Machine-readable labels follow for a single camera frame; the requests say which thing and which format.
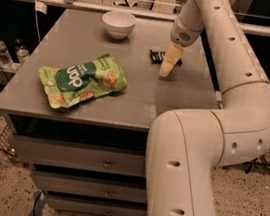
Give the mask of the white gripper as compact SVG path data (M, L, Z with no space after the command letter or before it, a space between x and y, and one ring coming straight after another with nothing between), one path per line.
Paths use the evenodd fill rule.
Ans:
M167 48L164 59L161 63L159 75L166 77L171 73L173 67L184 54L185 47L192 46L204 29L201 19L195 20L193 17L179 16L171 28L171 42Z

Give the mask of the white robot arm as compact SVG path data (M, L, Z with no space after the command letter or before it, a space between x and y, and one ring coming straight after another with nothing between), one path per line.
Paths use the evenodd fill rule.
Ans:
M188 0L172 28L207 33L221 109L176 109L154 120L146 146L147 216L216 216L210 171L270 149L270 82L230 4Z

